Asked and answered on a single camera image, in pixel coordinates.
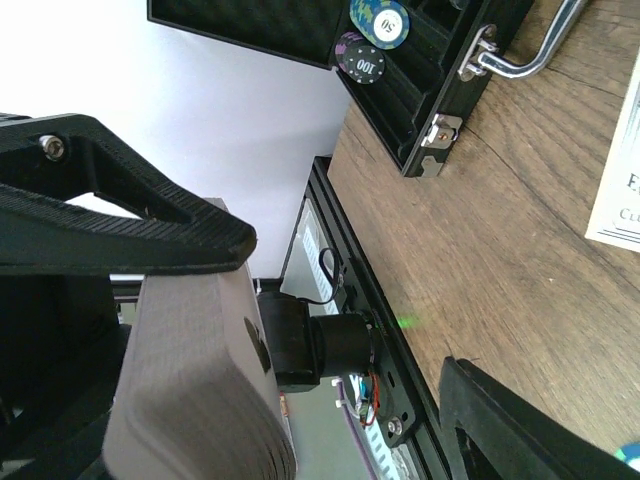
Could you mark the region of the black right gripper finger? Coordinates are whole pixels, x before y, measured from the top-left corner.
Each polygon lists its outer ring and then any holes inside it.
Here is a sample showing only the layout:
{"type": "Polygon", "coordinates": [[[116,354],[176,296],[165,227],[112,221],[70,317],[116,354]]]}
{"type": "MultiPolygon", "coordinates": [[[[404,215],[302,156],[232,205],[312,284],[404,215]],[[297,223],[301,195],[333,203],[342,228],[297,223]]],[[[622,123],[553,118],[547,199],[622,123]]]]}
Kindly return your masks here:
{"type": "Polygon", "coordinates": [[[466,359],[444,360],[439,393],[442,447],[454,479],[639,477],[466,359]]]}

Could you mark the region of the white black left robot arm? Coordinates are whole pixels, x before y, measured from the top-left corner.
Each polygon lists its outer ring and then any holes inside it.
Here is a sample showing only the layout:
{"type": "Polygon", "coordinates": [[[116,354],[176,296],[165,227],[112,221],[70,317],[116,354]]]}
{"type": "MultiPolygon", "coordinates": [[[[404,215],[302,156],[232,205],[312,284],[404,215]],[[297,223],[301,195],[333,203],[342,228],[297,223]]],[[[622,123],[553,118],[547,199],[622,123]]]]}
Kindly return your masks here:
{"type": "Polygon", "coordinates": [[[96,119],[3,115],[2,477],[293,478],[280,393],[378,339],[257,291],[256,243],[96,119]]]}

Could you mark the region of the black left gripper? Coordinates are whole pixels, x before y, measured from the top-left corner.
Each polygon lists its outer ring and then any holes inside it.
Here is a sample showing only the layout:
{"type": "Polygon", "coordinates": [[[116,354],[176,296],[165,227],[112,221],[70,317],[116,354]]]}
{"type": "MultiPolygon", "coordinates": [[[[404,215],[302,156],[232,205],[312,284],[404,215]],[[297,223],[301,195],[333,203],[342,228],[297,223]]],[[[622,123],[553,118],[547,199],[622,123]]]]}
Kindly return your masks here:
{"type": "Polygon", "coordinates": [[[1,476],[107,479],[130,326],[106,276],[239,269],[255,229],[97,119],[1,117],[1,476]]]}

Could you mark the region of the blue patterned card deck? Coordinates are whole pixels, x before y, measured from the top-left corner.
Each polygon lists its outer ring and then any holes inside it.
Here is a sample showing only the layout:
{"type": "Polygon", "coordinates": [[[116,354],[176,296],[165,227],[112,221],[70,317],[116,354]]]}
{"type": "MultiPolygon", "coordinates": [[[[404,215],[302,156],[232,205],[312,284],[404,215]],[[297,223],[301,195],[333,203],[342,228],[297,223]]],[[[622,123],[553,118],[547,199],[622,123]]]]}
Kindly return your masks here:
{"type": "Polygon", "coordinates": [[[292,479],[246,268],[142,283],[103,444],[116,479],[292,479]]]}

